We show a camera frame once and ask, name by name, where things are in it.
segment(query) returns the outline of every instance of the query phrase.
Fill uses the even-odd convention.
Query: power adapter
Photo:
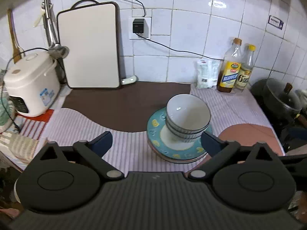
[[[134,19],[132,23],[132,31],[137,34],[144,33],[144,19]]]

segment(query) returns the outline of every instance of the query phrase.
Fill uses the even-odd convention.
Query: rice cooker
[[[32,53],[9,69],[5,87],[19,114],[36,117],[43,114],[59,93],[57,60],[48,53]]]

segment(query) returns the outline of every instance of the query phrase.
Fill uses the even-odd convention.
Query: white bowl
[[[175,134],[178,137],[184,138],[184,139],[193,139],[193,138],[197,138],[200,137],[202,135],[202,133],[207,129],[208,125],[206,127],[204,127],[201,131],[197,132],[197,133],[182,133],[180,131],[178,131],[175,127],[174,124],[170,121],[170,119],[168,118],[168,116],[166,115],[165,118],[165,125],[169,128],[169,130]]]
[[[191,94],[178,94],[166,105],[166,115],[176,131],[195,134],[210,122],[210,110],[205,102]]]
[[[174,137],[176,137],[179,141],[182,141],[184,143],[191,143],[191,142],[194,142],[196,141],[197,139],[200,138],[199,137],[196,137],[196,138],[185,138],[185,137],[180,137],[179,134],[180,132],[177,132],[174,128],[172,128],[171,126],[168,125],[167,121],[165,121],[165,125],[166,127],[169,129],[169,131],[174,135]]]

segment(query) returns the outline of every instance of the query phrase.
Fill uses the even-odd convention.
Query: white cutting board
[[[71,88],[120,86],[115,4],[60,12],[58,29],[61,45],[69,48],[63,63]]]

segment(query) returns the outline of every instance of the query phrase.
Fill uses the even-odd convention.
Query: wall outlet
[[[144,33],[140,34],[141,36],[145,37],[146,39],[150,39],[150,33],[151,33],[151,17],[130,17],[129,22],[129,39],[131,40],[144,40],[141,37],[137,36],[132,31],[132,25],[134,19],[144,19]]]

